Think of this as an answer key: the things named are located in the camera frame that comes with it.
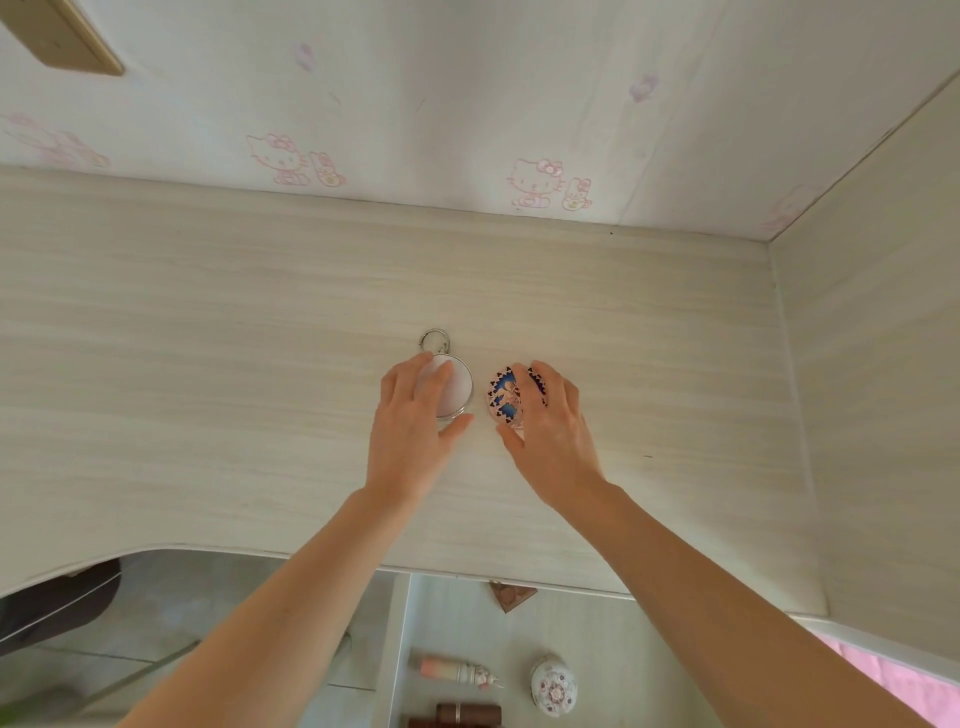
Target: brown cylindrical container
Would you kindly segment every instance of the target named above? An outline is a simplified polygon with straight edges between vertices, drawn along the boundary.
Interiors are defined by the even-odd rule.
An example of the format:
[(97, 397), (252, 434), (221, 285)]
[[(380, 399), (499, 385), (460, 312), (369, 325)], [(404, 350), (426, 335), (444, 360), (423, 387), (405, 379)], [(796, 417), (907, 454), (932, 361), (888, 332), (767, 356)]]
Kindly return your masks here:
[(451, 725), (500, 725), (503, 712), (494, 703), (440, 703), (437, 722)]

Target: metal key ring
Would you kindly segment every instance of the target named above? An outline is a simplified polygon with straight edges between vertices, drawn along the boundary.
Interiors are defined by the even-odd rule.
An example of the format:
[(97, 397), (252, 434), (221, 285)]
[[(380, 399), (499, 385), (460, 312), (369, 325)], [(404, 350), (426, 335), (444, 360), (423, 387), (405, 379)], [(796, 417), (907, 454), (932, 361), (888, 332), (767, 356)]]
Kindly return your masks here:
[(440, 347), (440, 350), (434, 353), (450, 353), (450, 336), (442, 328), (428, 328), (426, 331), (424, 331), (423, 336), (420, 337), (420, 348), (423, 351), (427, 351), (427, 349), (423, 347), (423, 342), (426, 341), (426, 337), (431, 333), (439, 333), (444, 338), (444, 343)]

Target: hello kitty drawing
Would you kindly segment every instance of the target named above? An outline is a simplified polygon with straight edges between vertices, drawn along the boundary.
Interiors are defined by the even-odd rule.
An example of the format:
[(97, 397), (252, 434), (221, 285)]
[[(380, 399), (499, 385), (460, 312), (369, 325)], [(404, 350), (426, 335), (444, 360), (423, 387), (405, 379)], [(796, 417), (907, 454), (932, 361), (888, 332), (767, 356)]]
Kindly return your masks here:
[(333, 166), (333, 161), (327, 155), (311, 152), (310, 162), (313, 164), (317, 179), (327, 187), (339, 187), (347, 183), (347, 178), (337, 174), (337, 168)]
[(823, 191), (823, 187), (810, 184), (798, 184), (787, 192), (770, 208), (766, 220), (757, 225), (765, 232), (781, 232), (793, 223)]
[(293, 140), (284, 134), (267, 134), (266, 136), (248, 136), (251, 157), (265, 167), (276, 171), (274, 182), (277, 184), (295, 184), (302, 186), (310, 184), (306, 175), (300, 173), (306, 167), (306, 159), (297, 150)]
[(514, 200), (518, 207), (549, 207), (549, 195), (564, 186), (564, 167), (558, 161), (518, 159), (507, 178), (523, 194)]
[(587, 195), (590, 192), (590, 180), (574, 177), (567, 186), (564, 201), (561, 203), (568, 212), (576, 212), (578, 209), (587, 209), (593, 205), (593, 200), (588, 200)]
[(21, 144), (40, 151), (44, 163), (57, 167), (109, 167), (110, 160), (95, 152), (76, 134), (51, 132), (22, 113), (0, 114), (0, 129)]

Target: finger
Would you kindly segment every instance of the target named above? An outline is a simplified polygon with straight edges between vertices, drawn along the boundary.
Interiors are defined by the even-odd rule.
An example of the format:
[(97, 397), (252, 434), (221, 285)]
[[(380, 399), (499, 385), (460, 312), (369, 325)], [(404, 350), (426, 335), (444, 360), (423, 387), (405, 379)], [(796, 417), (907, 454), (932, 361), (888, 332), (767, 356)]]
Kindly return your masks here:
[(511, 367), (514, 370), (516, 386), (520, 389), (520, 403), (523, 405), (524, 412), (538, 412), (543, 409), (543, 398), (540, 394), (540, 388), (534, 379), (527, 373), (527, 367), (520, 362), (514, 362)]
[(467, 431), (467, 428), (473, 423), (476, 418), (473, 415), (461, 415), (452, 423), (444, 427), (443, 431), (440, 433), (440, 439), (448, 443), (451, 447), (461, 436)]
[(394, 388), (396, 387), (396, 373), (399, 371), (400, 365), (395, 364), (390, 368), (390, 371), (387, 372), (380, 379), (380, 404), (385, 406), (390, 404), (390, 400), (394, 398)]
[(447, 360), (427, 378), (420, 391), (416, 393), (416, 398), (426, 404), (431, 412), (436, 411), (437, 403), (440, 401), (440, 397), (444, 393), (444, 387), (452, 374), (453, 362)]
[(569, 379), (564, 379), (564, 389), (566, 390), (566, 404), (570, 412), (580, 415), (580, 390)]
[(411, 356), (406, 361), (399, 364), (396, 372), (396, 387), (394, 388), (393, 401), (410, 401), (414, 398), (414, 390), (417, 388), (417, 377), (420, 370), (425, 367), (433, 358), (431, 352), (420, 352), (416, 356)]
[(516, 459), (523, 452), (523, 438), (516, 434), (516, 430), (506, 423), (497, 425), (496, 433), (500, 436), (500, 439), (503, 440), (503, 447), (506, 448), (510, 456), (514, 458), (514, 462), (517, 462)]
[(567, 409), (564, 378), (545, 361), (535, 361), (530, 366), (543, 379), (547, 406), (551, 409)]

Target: wrist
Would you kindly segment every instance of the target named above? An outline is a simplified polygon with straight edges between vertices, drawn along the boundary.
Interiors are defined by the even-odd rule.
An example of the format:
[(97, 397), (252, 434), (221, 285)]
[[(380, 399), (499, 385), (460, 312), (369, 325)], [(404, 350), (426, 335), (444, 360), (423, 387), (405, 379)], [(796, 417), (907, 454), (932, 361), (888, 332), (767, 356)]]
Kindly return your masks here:
[(555, 483), (549, 488), (535, 489), (540, 499), (561, 515), (583, 503), (585, 497), (616, 488), (600, 473), (590, 471)]
[(413, 489), (382, 480), (368, 480), (358, 493), (369, 498), (375, 507), (385, 510), (413, 511), (423, 500), (423, 494)]

